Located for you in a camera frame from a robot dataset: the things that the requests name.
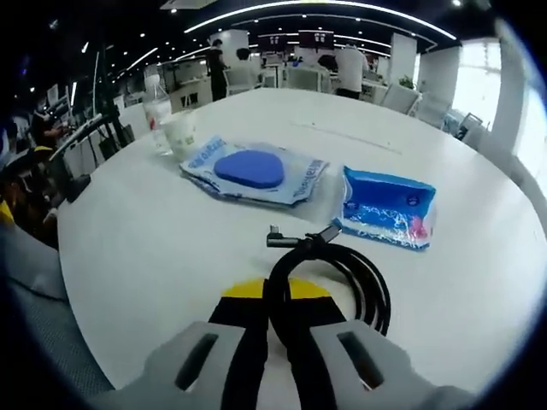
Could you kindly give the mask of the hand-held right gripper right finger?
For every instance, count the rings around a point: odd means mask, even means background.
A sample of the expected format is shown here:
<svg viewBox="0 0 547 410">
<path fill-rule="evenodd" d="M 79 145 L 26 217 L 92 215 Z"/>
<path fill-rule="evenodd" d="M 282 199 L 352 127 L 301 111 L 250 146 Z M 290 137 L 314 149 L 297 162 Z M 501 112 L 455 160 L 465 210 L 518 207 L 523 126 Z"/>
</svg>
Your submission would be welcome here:
<svg viewBox="0 0 547 410">
<path fill-rule="evenodd" d="M 463 409 L 466 393 L 437 386 L 408 353 L 360 320 L 347 320 L 327 290 L 292 279 L 288 359 L 303 409 Z"/>
</svg>

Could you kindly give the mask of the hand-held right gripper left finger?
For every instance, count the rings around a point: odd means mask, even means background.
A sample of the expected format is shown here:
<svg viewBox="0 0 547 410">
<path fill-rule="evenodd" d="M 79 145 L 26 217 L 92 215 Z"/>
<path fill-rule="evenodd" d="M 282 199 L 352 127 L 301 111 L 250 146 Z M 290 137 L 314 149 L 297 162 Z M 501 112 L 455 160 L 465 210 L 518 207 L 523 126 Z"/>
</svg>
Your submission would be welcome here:
<svg viewBox="0 0 547 410">
<path fill-rule="evenodd" d="M 254 409 L 268 357 L 264 280 L 229 288 L 208 320 L 156 348 L 141 375 L 94 409 Z"/>
</svg>

